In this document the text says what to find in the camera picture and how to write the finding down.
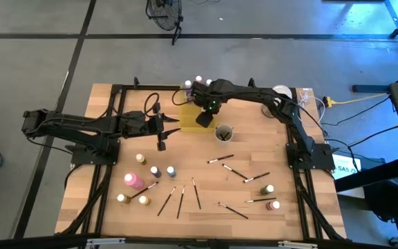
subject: pink paint bottle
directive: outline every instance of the pink paint bottle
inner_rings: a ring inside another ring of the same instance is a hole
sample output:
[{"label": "pink paint bottle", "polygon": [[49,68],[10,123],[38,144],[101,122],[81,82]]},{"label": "pink paint bottle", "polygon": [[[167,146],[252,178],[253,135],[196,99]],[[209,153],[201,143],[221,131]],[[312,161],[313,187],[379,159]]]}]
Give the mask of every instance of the pink paint bottle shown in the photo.
[{"label": "pink paint bottle", "polygon": [[138,178],[134,173],[126,174],[124,182],[135,190],[140,190],[144,187],[144,181],[141,178]]}]

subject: bottle cap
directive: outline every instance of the bottle cap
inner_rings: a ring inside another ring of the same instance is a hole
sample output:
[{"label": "bottle cap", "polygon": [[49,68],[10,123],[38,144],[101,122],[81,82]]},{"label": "bottle cap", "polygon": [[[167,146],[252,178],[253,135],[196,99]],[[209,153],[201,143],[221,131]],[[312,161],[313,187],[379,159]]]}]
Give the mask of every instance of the bottle cap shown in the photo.
[{"label": "bottle cap", "polygon": [[147,198],[146,196],[141,196],[141,197],[139,197],[139,202],[140,202],[141,204],[145,204],[147,200],[148,200],[148,198]]},{"label": "bottle cap", "polygon": [[131,174],[126,174],[124,177],[125,181],[132,181],[133,180],[133,176]]},{"label": "bottle cap", "polygon": [[118,201],[124,201],[125,200],[125,195],[123,195],[123,194],[118,195],[117,196],[117,200]]},{"label": "bottle cap", "polygon": [[278,201],[274,201],[274,202],[273,202],[273,207],[276,208],[276,209],[278,209],[278,208],[281,207],[281,204],[280,204]]},{"label": "bottle cap", "polygon": [[152,166],[152,167],[150,168],[150,172],[153,173],[153,174],[156,174],[156,173],[158,172],[158,168],[155,167],[155,166]]},{"label": "bottle cap", "polygon": [[272,193],[274,191],[273,185],[267,185],[267,192]]}]

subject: concrete floor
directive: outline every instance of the concrete floor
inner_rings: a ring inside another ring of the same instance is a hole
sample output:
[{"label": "concrete floor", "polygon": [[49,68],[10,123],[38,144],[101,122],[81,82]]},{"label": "concrete floor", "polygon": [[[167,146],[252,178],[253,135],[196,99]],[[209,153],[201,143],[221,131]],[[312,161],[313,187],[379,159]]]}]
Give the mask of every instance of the concrete floor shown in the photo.
[{"label": "concrete floor", "polygon": [[[398,14],[398,0],[391,3]],[[88,4],[88,0],[0,0],[0,33],[78,33]],[[388,34],[395,28],[383,3],[183,4],[184,33]],[[88,32],[165,33],[143,10],[143,1],[98,1]],[[75,40],[0,40],[0,150],[6,160],[0,169],[0,239],[11,235],[39,151],[20,132],[22,113],[54,108],[74,47]],[[236,84],[253,77],[259,86],[312,87],[318,96],[349,100],[364,96],[352,93],[352,84],[389,84],[398,79],[398,41],[181,39],[171,46],[165,39],[86,40],[64,112],[84,114],[93,83],[130,84],[136,76],[142,84],[179,84],[195,75]],[[378,101],[335,107],[327,110],[324,121],[336,122]],[[330,138],[353,141],[396,124],[391,108],[386,102],[339,127],[327,127]],[[59,147],[65,144],[55,142]],[[354,151],[394,160],[398,129]],[[69,160],[66,154],[52,151],[26,236],[53,233]],[[385,245],[397,236],[395,225],[379,221],[373,213],[344,200],[341,207],[348,238]]]}]

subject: paintbrush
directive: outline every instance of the paintbrush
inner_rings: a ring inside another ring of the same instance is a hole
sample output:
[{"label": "paintbrush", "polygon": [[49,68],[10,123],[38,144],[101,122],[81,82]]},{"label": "paintbrush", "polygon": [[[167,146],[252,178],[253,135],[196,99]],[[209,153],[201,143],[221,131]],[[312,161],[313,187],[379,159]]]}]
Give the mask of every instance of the paintbrush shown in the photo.
[{"label": "paintbrush", "polygon": [[246,217],[245,215],[241,214],[240,212],[235,211],[234,209],[232,209],[231,207],[227,207],[226,205],[223,205],[222,203],[218,203],[219,205],[223,206],[224,208],[227,208],[228,210],[231,210],[232,212],[235,212],[236,214],[241,215],[242,217],[248,219],[248,217]]},{"label": "paintbrush", "polygon": [[196,198],[197,198],[197,200],[198,200],[199,209],[202,209],[202,208],[200,208],[200,201],[199,201],[198,189],[196,188],[196,183],[194,182],[194,178],[191,178],[191,181],[193,181],[194,192],[196,192]]},{"label": "paintbrush", "polygon": [[244,178],[245,180],[248,179],[246,176],[244,176],[244,175],[242,175],[241,173],[237,172],[236,170],[234,170],[234,169],[232,169],[232,168],[226,166],[224,163],[222,164],[222,166],[223,166],[225,169],[228,169],[229,171],[231,171],[231,172],[237,174],[238,176]]},{"label": "paintbrush", "polygon": [[224,160],[224,159],[226,159],[226,158],[230,158],[230,157],[232,157],[232,156],[234,156],[234,155],[232,154],[232,155],[228,155],[228,156],[223,156],[223,157],[221,157],[221,158],[216,158],[216,159],[214,159],[214,160],[209,160],[209,161],[207,161],[207,163],[214,163],[214,162],[217,162],[217,161],[219,161],[219,160]]},{"label": "paintbrush", "polygon": [[257,178],[260,178],[260,177],[262,177],[262,176],[266,176],[266,175],[268,175],[268,174],[269,174],[269,172],[267,172],[267,173],[265,173],[265,174],[261,174],[260,176],[255,176],[255,177],[253,177],[253,178],[244,180],[243,182],[244,182],[244,183],[248,183],[249,181],[256,180]]},{"label": "paintbrush", "polygon": [[143,190],[139,191],[139,192],[138,192],[137,194],[135,194],[134,196],[130,197],[130,199],[133,199],[133,198],[137,197],[138,195],[144,193],[145,191],[149,190],[151,187],[153,187],[154,185],[156,185],[156,184],[158,184],[158,183],[159,183],[159,182],[155,182],[155,183],[153,183],[152,185],[150,185],[150,186],[144,188]]},{"label": "paintbrush", "polygon": [[245,202],[258,202],[258,201],[269,201],[269,200],[276,200],[276,197],[273,198],[265,198],[265,199],[257,199],[257,200],[250,200],[250,201],[245,201]]},{"label": "paintbrush", "polygon": [[173,190],[171,190],[171,193],[169,194],[169,196],[167,197],[167,199],[164,202],[164,205],[162,205],[162,207],[160,208],[159,212],[158,212],[158,216],[159,214],[163,211],[163,209],[165,208],[165,205],[167,204],[167,202],[169,202],[169,199],[171,197],[171,195],[173,194],[174,190],[176,189],[176,187],[173,188]]},{"label": "paintbrush", "polygon": [[179,209],[178,209],[178,216],[176,217],[177,219],[179,219],[180,207],[182,206],[182,200],[183,200],[183,198],[184,198],[184,191],[185,191],[185,186],[184,186],[184,188],[182,189],[182,194],[181,194],[181,196],[180,196]]}]

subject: fan stand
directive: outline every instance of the fan stand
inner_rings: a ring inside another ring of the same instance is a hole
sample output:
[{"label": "fan stand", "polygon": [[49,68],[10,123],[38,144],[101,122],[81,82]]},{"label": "fan stand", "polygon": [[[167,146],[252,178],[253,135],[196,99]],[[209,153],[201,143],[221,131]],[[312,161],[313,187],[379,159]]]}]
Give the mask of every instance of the fan stand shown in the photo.
[{"label": "fan stand", "polygon": [[[153,15],[149,15],[149,4],[150,4],[150,0],[146,0],[146,5],[145,5],[145,14],[149,17],[149,19],[156,19],[156,18],[169,18],[169,16],[153,16]],[[171,39],[171,45],[174,46],[174,43],[176,42],[176,40],[178,40],[180,33],[182,33],[182,28],[180,27],[180,23],[184,21],[184,17],[182,15],[180,15],[178,17],[178,21],[176,22],[176,29],[174,31],[173,34],[173,39]]]}]

